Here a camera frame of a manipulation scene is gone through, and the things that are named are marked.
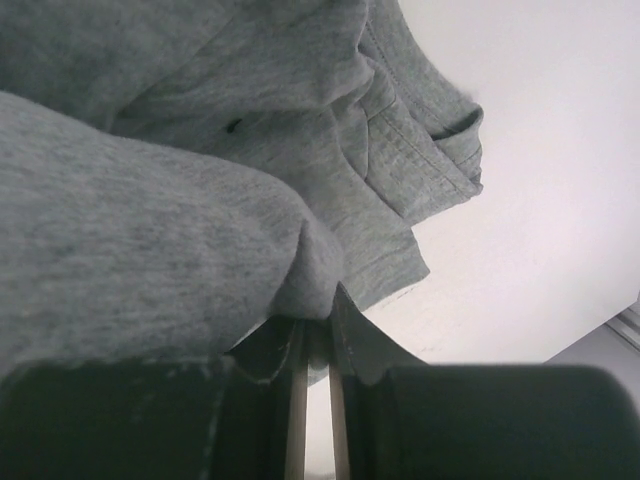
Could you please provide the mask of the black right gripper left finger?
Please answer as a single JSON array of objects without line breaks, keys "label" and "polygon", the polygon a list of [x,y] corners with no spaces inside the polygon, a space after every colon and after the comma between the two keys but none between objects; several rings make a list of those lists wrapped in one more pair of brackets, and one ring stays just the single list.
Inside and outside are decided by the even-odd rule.
[{"label": "black right gripper left finger", "polygon": [[206,361],[40,364],[1,386],[5,479],[300,479],[304,326]]}]

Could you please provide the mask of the grey t-shirt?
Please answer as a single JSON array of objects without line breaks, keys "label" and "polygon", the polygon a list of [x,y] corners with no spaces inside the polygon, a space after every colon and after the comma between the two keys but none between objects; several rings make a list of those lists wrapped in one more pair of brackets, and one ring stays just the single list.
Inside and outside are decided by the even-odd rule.
[{"label": "grey t-shirt", "polygon": [[428,275],[481,107],[394,1],[5,1],[1,372],[200,360]]}]

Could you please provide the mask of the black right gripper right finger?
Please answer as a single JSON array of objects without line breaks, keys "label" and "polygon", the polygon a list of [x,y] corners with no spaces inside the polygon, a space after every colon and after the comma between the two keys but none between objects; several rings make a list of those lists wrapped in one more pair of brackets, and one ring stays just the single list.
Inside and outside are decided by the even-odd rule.
[{"label": "black right gripper right finger", "polygon": [[329,318],[340,479],[635,479],[639,417],[585,366],[429,365],[344,288]]}]

